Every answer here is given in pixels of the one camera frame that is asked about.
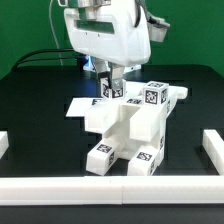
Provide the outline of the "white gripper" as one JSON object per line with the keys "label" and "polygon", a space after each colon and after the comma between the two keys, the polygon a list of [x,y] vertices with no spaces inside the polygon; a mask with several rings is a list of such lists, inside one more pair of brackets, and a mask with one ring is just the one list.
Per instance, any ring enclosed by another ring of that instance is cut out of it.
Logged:
{"label": "white gripper", "polygon": [[144,0],[64,0],[63,7],[73,49],[93,57],[98,79],[108,76],[111,63],[114,90],[122,87],[124,67],[147,63],[150,41],[162,42],[170,28]]}

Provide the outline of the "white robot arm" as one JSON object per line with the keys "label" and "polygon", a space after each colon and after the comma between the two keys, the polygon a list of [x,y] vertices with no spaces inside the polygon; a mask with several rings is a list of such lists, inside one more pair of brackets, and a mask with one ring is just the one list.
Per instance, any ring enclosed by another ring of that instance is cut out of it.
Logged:
{"label": "white robot arm", "polygon": [[58,0],[73,49],[93,57],[109,87],[123,85],[127,67],[146,63],[150,43],[164,40],[170,24],[148,12],[144,0]]}

